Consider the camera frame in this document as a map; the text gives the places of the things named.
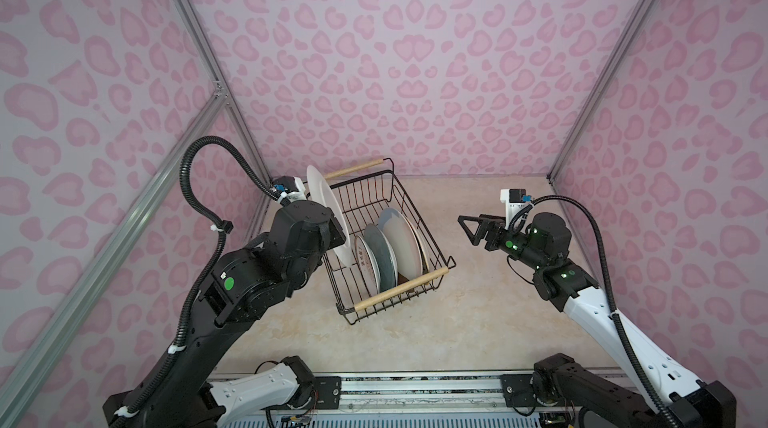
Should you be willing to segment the pastel abstract pattern plate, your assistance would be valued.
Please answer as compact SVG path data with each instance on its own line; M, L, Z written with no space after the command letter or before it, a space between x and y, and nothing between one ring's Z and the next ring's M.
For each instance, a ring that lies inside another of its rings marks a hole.
M386 208L380 213L377 226L393 249L398 274L407 280L421 277L422 251L409 221L396 209Z

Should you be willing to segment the grey-blue plate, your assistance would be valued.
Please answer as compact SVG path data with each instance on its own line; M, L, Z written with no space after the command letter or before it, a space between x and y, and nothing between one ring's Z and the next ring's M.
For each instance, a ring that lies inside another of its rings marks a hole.
M373 252L380 274L379 292L383 293L397 286L398 271L394 251L383 234L375 225L368 225L363 231L363 238Z

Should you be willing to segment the white grid pattern plate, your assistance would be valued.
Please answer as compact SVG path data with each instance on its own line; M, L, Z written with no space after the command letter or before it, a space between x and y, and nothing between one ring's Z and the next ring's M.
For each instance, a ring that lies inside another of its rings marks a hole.
M356 259L352 250L349 225L343 214L340 202L334 195L326 178L315 166L307 167L306 177L311 199L321 205L327 214L332 217L330 222L332 230L344 238L341 244L333 248L333 253L343 267L352 267Z

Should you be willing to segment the white star cartoon plate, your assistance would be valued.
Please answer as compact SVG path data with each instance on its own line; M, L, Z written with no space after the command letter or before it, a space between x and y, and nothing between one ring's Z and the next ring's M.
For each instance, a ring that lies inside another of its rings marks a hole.
M418 242L418 247L420 250L420 256L421 256L421 263L422 263L422 273L427 274L430 272L430 261L427 253L427 244L424 241L421 233L418 230L418 227L416 224L412 223L411 228L413 230L414 236L416 237L416 240Z

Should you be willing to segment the white plate orange sunburst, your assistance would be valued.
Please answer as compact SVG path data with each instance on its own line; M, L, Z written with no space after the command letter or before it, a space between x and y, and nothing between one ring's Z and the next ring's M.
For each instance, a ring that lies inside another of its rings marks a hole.
M358 266L360 268L368 296L372 297L377 295L379 293L380 274L375 256L368 244L360 235L355 237L354 246Z

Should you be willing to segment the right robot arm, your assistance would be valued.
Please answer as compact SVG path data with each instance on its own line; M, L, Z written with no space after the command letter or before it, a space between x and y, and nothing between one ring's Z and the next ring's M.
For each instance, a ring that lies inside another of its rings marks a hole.
M598 282L569 258L571 232L560 216L539 213L519 232L496 216L461 216L458 222L463 228L476 224L465 232L473 245L500 250L531 268L539 296L588 333L635 387L623 388L556 354L534 365L540 403L566 399L616 427L735 426L737 401L727 387L703 381L610 309Z

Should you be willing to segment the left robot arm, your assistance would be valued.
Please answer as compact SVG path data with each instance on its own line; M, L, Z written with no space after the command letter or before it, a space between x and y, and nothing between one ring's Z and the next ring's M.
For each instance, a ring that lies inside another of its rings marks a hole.
M302 289L325 253L347 240L340 219L314 201L280 208L269 231L220 254L193 284L177 334L149 374L103 405L111 427L215 427L233 399L208 378L229 348L267 310Z

